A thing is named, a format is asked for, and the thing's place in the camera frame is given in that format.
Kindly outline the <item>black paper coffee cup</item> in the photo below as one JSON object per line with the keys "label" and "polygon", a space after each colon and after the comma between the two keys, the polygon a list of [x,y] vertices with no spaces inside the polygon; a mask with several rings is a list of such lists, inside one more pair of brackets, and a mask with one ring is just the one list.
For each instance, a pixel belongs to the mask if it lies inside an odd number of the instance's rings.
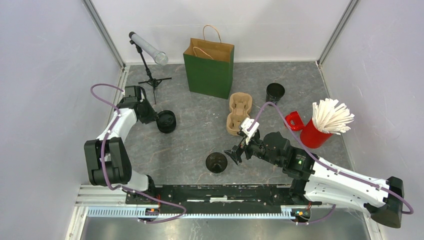
{"label": "black paper coffee cup", "polygon": [[220,174],[227,169],[228,160],[223,153],[213,152],[207,156],[205,166],[213,174]]}

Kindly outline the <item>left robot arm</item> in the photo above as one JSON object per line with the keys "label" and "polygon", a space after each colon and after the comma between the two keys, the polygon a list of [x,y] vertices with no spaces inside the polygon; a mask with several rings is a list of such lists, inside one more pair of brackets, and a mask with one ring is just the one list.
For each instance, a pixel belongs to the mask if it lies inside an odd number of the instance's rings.
{"label": "left robot arm", "polygon": [[93,186],[138,191],[139,199],[151,204],[157,198],[157,190],[149,185],[148,175],[132,169],[124,142],[137,122],[149,124],[155,121],[157,113],[141,86],[131,85],[118,91],[123,96],[118,104],[108,103],[113,115],[107,127],[97,138],[84,144],[88,179]]}

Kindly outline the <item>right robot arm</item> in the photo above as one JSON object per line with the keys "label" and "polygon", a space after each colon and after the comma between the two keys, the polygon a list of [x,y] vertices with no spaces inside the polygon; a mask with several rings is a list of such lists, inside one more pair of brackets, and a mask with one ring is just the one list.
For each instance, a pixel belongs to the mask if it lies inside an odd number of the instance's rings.
{"label": "right robot arm", "polygon": [[308,202],[352,208],[367,214],[375,222],[399,229],[402,222],[403,181],[397,177],[374,178],[339,167],[304,149],[294,147],[280,132],[260,138],[258,133],[225,150],[236,164],[256,157],[280,167],[293,179],[289,199],[297,205]]}

